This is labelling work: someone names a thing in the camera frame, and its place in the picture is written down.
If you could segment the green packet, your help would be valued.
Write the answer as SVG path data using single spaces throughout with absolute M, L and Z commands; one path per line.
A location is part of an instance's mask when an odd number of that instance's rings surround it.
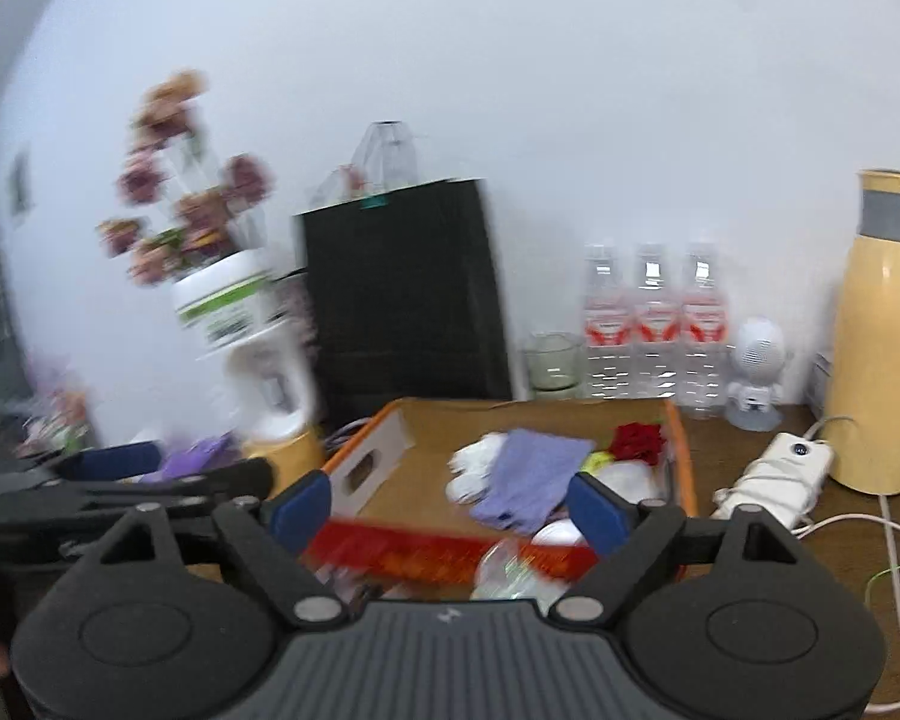
M 605 452 L 605 450 L 595 450 L 583 460 L 582 472 L 596 475 L 596 473 L 600 472 L 601 468 L 605 468 L 606 465 L 610 465 L 613 461 L 614 455 L 610 454 L 610 452 Z

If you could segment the dried flower bouquet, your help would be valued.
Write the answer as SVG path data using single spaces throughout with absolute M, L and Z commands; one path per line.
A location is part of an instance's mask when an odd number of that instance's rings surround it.
M 199 115 L 206 91 L 201 71 L 176 71 L 144 93 L 131 121 L 116 179 L 130 211 L 101 221 L 97 232 L 139 286 L 178 281 L 265 245 L 260 206 L 274 188 L 271 171 L 253 154 L 217 158 Z

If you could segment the black paper bag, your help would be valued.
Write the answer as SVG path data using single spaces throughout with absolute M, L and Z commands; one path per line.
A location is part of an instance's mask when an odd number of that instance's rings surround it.
M 514 396 L 481 182 L 411 185 L 297 223 L 331 421 L 403 397 Z

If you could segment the red fabric flower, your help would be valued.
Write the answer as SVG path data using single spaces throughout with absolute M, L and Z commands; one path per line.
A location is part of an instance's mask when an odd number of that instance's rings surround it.
M 616 427 L 606 452 L 616 461 L 642 461 L 656 466 L 665 449 L 660 422 L 628 422 Z

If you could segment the white power adapter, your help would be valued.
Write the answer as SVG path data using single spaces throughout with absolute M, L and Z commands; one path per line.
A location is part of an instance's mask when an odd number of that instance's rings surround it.
M 745 505 L 758 505 L 789 530 L 808 527 L 834 452 L 825 442 L 779 433 L 729 488 L 713 495 L 713 518 L 728 520 Z

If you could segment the purple knitted cloth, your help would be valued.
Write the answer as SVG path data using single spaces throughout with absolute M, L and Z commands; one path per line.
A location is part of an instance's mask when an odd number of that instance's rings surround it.
M 484 527 L 534 535 L 564 502 L 572 476 L 593 450 L 589 439 L 510 431 L 471 517 Z

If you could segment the white round jar lid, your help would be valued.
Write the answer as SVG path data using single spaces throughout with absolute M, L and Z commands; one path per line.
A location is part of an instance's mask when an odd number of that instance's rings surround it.
M 558 518 L 536 532 L 532 543 L 538 546 L 585 546 L 587 540 L 570 518 Z

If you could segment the white tissue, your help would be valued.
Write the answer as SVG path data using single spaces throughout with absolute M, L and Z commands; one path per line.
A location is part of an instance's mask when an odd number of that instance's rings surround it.
M 489 489 L 489 476 L 507 442 L 505 433 L 487 433 L 458 449 L 448 460 L 450 481 L 445 495 L 453 504 L 475 504 Z

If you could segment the white green jug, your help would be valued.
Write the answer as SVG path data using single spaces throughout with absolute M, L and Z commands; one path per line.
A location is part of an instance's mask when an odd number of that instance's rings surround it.
M 312 424 L 318 394 L 310 362 L 263 250 L 193 271 L 172 286 L 172 298 L 199 359 L 219 372 L 214 401 L 230 429 L 256 444 L 283 444 Z

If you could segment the glass cup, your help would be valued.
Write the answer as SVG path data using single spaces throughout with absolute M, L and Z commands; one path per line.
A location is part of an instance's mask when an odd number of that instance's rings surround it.
M 574 333 L 532 333 L 523 346 L 535 400 L 577 400 L 582 395 L 582 340 Z

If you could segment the middle water bottle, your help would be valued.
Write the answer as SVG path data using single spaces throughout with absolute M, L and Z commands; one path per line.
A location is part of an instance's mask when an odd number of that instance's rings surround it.
M 670 398 L 678 383 L 679 304 L 662 247 L 637 252 L 634 291 L 634 394 Z

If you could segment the left water bottle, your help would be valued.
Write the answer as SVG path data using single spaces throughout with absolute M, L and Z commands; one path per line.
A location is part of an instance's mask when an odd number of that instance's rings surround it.
M 632 305 L 611 247 L 590 245 L 585 255 L 583 339 L 587 376 L 595 398 L 629 398 L 632 371 Z

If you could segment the water bottle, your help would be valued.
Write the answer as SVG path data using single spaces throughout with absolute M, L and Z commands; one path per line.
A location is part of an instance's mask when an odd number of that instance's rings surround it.
M 670 398 L 678 383 L 679 304 L 662 247 L 637 252 L 634 291 L 634 394 Z
M 685 355 L 679 401 L 695 418 L 708 418 L 724 406 L 728 338 L 727 298 L 712 247 L 689 252 L 679 309 Z
M 585 255 L 583 339 L 587 376 L 595 398 L 629 398 L 632 371 L 632 305 L 611 247 L 590 245 Z

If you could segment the white astronaut figure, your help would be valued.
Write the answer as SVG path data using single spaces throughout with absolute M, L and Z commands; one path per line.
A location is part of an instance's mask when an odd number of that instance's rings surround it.
M 782 421 L 777 401 L 787 362 L 784 333 L 777 323 L 766 317 L 741 323 L 730 344 L 725 419 L 748 433 L 774 431 Z

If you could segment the right water bottle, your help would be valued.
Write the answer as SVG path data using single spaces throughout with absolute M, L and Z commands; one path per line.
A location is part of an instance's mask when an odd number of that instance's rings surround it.
M 689 252 L 679 309 L 685 355 L 679 401 L 695 418 L 708 418 L 724 406 L 728 338 L 727 298 L 712 247 Z

